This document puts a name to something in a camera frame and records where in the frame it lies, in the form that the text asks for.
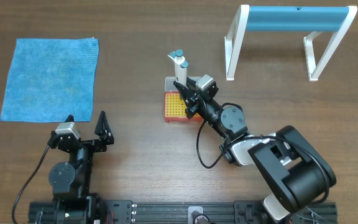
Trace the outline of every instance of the white stand leg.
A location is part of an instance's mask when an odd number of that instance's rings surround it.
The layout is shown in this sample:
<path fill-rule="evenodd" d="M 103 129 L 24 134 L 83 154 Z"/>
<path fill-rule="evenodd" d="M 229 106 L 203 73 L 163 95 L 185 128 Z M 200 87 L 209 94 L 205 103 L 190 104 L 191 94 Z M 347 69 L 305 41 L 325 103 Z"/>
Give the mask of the white stand leg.
<path fill-rule="evenodd" d="M 239 60 L 242 40 L 246 32 L 249 5 L 241 5 L 234 16 L 227 36 L 224 37 L 224 56 L 226 59 L 226 80 L 234 80 Z"/>
<path fill-rule="evenodd" d="M 343 21 L 341 27 L 337 32 L 333 34 L 331 40 L 329 40 L 328 46 L 324 51 L 323 56 L 316 66 L 316 60 L 314 59 L 313 52 L 313 39 L 320 35 L 321 32 L 312 32 L 307 37 L 303 38 L 303 44 L 305 45 L 305 54 L 306 54 L 306 64 L 308 66 L 308 75 L 309 81 L 315 82 L 318 80 L 321 72 L 324 67 L 327 65 L 329 59 L 336 50 L 336 47 L 341 42 L 342 38 L 345 36 L 348 28 L 352 24 L 352 21 L 357 13 L 357 6 L 348 6 L 349 13 L 347 14 L 345 20 Z"/>

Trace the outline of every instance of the blue cloth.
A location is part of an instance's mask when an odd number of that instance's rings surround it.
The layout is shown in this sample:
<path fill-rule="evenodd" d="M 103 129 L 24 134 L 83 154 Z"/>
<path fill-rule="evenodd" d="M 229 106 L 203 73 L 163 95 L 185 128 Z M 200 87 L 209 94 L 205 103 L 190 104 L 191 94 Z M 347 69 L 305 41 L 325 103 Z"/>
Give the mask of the blue cloth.
<path fill-rule="evenodd" d="M 17 39 L 1 121 L 89 121 L 98 39 Z"/>

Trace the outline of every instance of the white leg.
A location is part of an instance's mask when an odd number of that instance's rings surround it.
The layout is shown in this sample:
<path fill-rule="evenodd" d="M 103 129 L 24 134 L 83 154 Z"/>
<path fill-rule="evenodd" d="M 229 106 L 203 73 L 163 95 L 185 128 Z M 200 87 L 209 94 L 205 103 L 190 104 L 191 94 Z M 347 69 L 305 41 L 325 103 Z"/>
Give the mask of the white leg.
<path fill-rule="evenodd" d="M 314 59 L 312 41 L 314 38 L 320 35 L 321 32 L 312 32 L 310 35 L 303 38 L 303 43 L 305 45 L 306 64 L 308 65 L 309 81 L 313 82 L 318 80 L 318 77 L 320 76 L 324 67 L 327 65 L 329 59 L 335 52 L 337 46 L 339 45 L 342 38 L 345 36 L 348 28 L 352 24 L 352 21 L 357 13 L 357 6 L 348 6 L 348 8 L 349 8 L 349 13 L 344 19 L 339 30 L 335 32 L 331 37 L 331 40 L 329 40 L 328 46 L 324 51 L 324 54 L 321 57 L 320 61 L 318 62 L 317 66 Z"/>
<path fill-rule="evenodd" d="M 227 81 L 234 80 L 234 72 L 236 71 L 242 40 L 244 38 L 244 33 L 246 32 L 248 14 L 249 5 L 241 5 L 234 16 L 227 36 L 224 37 Z"/>

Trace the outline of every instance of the wooden surface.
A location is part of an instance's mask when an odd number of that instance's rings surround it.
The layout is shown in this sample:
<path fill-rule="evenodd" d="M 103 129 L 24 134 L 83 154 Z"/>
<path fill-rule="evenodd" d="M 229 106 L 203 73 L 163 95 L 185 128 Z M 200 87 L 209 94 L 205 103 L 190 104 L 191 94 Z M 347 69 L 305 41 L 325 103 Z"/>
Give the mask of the wooden surface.
<path fill-rule="evenodd" d="M 246 33 L 234 82 L 225 81 L 224 36 L 240 4 L 347 6 L 358 1 L 0 1 L 0 113 L 16 38 L 99 39 L 92 121 L 78 127 L 94 138 L 105 110 L 116 143 L 94 157 L 91 189 L 104 198 L 133 201 L 232 202 L 260 200 L 270 189 L 255 167 L 211 170 L 197 160 L 198 123 L 166 123 L 163 85 L 173 76 L 167 54 L 183 49 L 188 74 L 215 78 L 219 103 L 244 108 L 254 134 L 296 127 L 337 175 L 329 201 L 340 223 L 358 223 L 358 13 L 318 82 L 309 82 L 304 33 Z M 319 58 L 329 36 L 314 42 Z M 0 122 L 0 222 L 11 207 L 57 123 Z M 221 140 L 211 128 L 201 135 L 207 163 Z M 51 200 L 51 167 L 68 155 L 51 150 L 25 190 L 17 219 L 30 201 Z"/>

